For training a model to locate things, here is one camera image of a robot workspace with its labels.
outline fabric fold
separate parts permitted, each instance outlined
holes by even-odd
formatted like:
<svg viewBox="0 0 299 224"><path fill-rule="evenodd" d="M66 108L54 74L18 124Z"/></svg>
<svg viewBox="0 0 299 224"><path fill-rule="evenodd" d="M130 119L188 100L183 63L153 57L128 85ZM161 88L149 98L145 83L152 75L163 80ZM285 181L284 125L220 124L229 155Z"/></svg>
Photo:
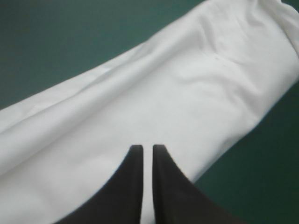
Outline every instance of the fabric fold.
<svg viewBox="0 0 299 224"><path fill-rule="evenodd" d="M0 111L0 223L48 224L144 145L192 181L298 80L299 14L278 0L207 0L128 52Z"/></svg>

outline green background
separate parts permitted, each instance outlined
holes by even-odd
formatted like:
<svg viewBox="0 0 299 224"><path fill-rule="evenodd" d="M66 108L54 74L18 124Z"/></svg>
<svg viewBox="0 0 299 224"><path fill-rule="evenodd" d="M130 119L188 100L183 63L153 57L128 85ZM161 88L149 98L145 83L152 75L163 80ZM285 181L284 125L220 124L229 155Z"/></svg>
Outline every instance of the green background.
<svg viewBox="0 0 299 224"><path fill-rule="evenodd" d="M199 2L0 0L0 108L117 56ZM298 99L296 84L196 186L248 223L299 223Z"/></svg>

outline black tip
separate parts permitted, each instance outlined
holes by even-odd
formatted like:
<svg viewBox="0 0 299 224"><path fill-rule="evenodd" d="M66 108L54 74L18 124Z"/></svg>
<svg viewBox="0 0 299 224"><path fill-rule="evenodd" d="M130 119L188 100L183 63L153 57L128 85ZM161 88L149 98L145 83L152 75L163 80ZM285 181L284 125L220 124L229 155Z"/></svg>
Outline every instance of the black tip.
<svg viewBox="0 0 299 224"><path fill-rule="evenodd" d="M109 181L57 224L139 224L143 194L143 147L134 145Z"/></svg>
<svg viewBox="0 0 299 224"><path fill-rule="evenodd" d="M198 191L164 145L153 147L153 197L156 224L245 224Z"/></svg>

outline white cloth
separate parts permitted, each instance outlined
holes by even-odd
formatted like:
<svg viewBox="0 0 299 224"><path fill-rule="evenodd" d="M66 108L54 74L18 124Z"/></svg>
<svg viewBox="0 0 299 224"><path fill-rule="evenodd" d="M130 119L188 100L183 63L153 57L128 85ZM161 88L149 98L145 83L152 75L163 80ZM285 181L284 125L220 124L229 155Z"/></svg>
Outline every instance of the white cloth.
<svg viewBox="0 0 299 224"><path fill-rule="evenodd" d="M0 223L49 224L144 146L196 180L299 76L299 14L278 0L208 0L130 51L0 111Z"/></svg>

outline black object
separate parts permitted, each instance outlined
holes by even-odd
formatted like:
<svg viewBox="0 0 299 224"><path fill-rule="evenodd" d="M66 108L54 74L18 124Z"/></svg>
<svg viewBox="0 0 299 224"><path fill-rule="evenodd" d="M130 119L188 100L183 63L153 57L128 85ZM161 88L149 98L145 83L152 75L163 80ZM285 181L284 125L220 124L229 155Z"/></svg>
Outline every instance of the black object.
<svg viewBox="0 0 299 224"><path fill-rule="evenodd" d="M143 147L134 145L101 190L57 224L139 224L142 194Z"/></svg>
<svg viewBox="0 0 299 224"><path fill-rule="evenodd" d="M198 191L164 145L154 145L152 175L156 224L245 224Z"/></svg>

